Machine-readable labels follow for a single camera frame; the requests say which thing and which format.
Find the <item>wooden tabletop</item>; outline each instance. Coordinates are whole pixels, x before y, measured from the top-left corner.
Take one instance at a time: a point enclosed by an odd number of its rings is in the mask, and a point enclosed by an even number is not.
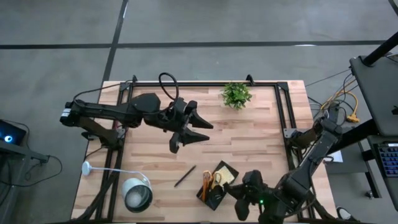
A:
[[[303,81],[287,81],[298,128],[311,128],[313,119]],[[109,86],[119,82],[105,82]],[[279,114],[273,87],[250,87],[253,98],[246,108],[236,111],[224,106],[220,95],[221,87],[180,87],[180,97],[186,102],[198,102],[198,114],[209,121],[214,129],[191,128],[210,136],[209,141],[180,147],[177,154],[169,151],[172,133],[163,133],[142,122],[136,129],[129,129],[121,168],[144,173],[152,184],[154,199],[151,206],[142,213],[131,213],[124,206],[121,186],[126,179],[139,175],[121,173],[114,210],[114,222],[238,222],[234,211],[235,199],[227,195],[216,211],[212,211],[196,198],[202,185],[202,172],[213,170],[223,160],[239,171],[235,183],[242,182],[245,172],[261,171],[265,183],[273,187],[288,172],[287,159],[280,129]],[[174,88],[167,88],[175,94]],[[162,101],[161,108],[169,105],[170,99],[160,87],[134,87],[133,96],[142,93],[156,93]],[[116,104],[118,86],[102,91],[99,103]],[[285,106],[285,117],[289,117]],[[105,128],[112,121],[96,119]],[[99,141],[92,141],[87,153],[100,147]],[[103,167],[106,149],[88,158],[93,167]],[[197,168],[176,188],[174,184],[191,168]],[[72,218],[81,215],[92,202],[101,185],[102,172],[93,171],[88,177],[82,176],[78,187]],[[313,183],[319,202],[336,216],[335,203],[331,194],[325,166],[321,164],[313,175]],[[104,205],[104,216],[108,211]],[[250,206],[247,222],[257,222],[258,208]],[[297,217],[286,218],[295,221]]]

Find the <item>gray floor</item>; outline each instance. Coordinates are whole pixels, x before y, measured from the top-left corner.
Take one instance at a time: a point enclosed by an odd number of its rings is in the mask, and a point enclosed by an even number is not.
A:
[[[121,3],[2,0],[0,44],[111,43]],[[383,40],[398,30],[397,21],[385,0],[130,0],[119,42]],[[258,80],[311,83],[346,70],[351,57],[376,47],[118,49],[110,80],[132,75],[156,80],[160,72],[170,72],[179,80],[232,80],[251,74]],[[64,165],[60,176],[22,189],[14,223],[69,219],[87,142],[80,129],[62,126],[59,117],[76,93],[101,85],[108,54],[108,49],[0,50],[0,118],[29,125],[31,148],[61,158]],[[308,87],[308,95],[325,101],[347,74]],[[366,121],[369,111],[359,90],[354,92],[358,116]],[[98,93],[83,99],[95,102]],[[331,175],[335,202],[364,222],[395,223],[398,213],[375,164],[373,168],[383,198],[363,197],[369,190],[364,175]],[[57,169],[50,162],[34,178]]]

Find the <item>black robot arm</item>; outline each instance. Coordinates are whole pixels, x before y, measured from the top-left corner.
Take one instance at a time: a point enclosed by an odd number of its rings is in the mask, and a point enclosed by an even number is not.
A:
[[[117,106],[73,100],[66,103],[60,121],[65,126],[85,129],[90,135],[99,137],[102,145],[114,149],[121,147],[121,136],[124,134],[115,129],[105,129],[91,118],[117,120],[130,128],[137,128],[144,120],[149,126],[163,129],[164,132],[172,131],[174,134],[169,141],[172,153],[177,153],[179,143],[184,146],[209,140],[208,136],[187,128],[188,124],[192,124],[194,128],[213,128],[213,125],[198,115],[198,103],[196,101],[186,103],[183,98],[178,97],[178,94],[173,100],[162,110],[160,110],[159,97],[155,93],[135,96],[128,103]]]
[[[341,127],[326,118],[317,120],[312,129],[296,132],[288,141],[295,147],[311,147],[300,165],[285,174],[274,187],[262,182],[261,173],[253,170],[245,173],[240,185],[224,185],[226,191],[237,201],[235,211],[239,220],[246,220],[249,215],[249,204],[259,206],[259,223],[283,223],[284,218],[301,212],[306,200],[310,201],[322,218],[333,218],[316,200],[310,191],[311,176],[319,164],[328,155],[329,149],[339,141]]]

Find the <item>potted plant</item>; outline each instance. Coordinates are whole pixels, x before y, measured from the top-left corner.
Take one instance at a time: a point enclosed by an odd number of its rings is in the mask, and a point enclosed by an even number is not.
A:
[[[224,86],[223,93],[224,104],[236,110],[246,107],[244,104],[250,101],[252,95],[249,89],[243,83],[229,83]]]

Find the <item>black tray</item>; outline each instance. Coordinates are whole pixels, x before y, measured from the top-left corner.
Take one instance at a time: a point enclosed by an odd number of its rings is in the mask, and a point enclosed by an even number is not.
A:
[[[232,168],[232,167],[231,167],[230,165],[228,165],[227,163],[225,163],[224,161],[221,161],[221,162],[217,165],[216,169],[213,171],[213,174],[214,174],[216,171],[218,171],[219,169],[223,168],[223,166],[227,167],[228,170],[231,172],[231,174],[234,176],[234,179],[233,179],[232,182],[230,183],[230,184],[232,184],[232,183],[236,180],[237,176],[239,175],[239,172],[236,171],[236,169]],[[215,199],[214,197],[212,197],[212,196],[213,196],[213,195],[212,195],[212,192],[210,192],[210,193],[208,194],[208,196],[207,196],[206,201],[204,202],[204,201],[201,200],[201,193],[202,193],[202,192],[203,192],[203,186],[202,186],[202,187],[200,188],[200,190],[198,191],[198,193],[197,193],[197,198],[198,198],[201,202],[203,202],[203,203],[205,203],[207,206],[209,206],[213,211],[215,211],[215,210],[217,209],[218,205],[221,203],[221,201],[224,199],[224,197],[225,197],[225,195],[226,195],[226,192],[224,191],[224,192],[221,194],[221,197],[220,197],[220,198]]]

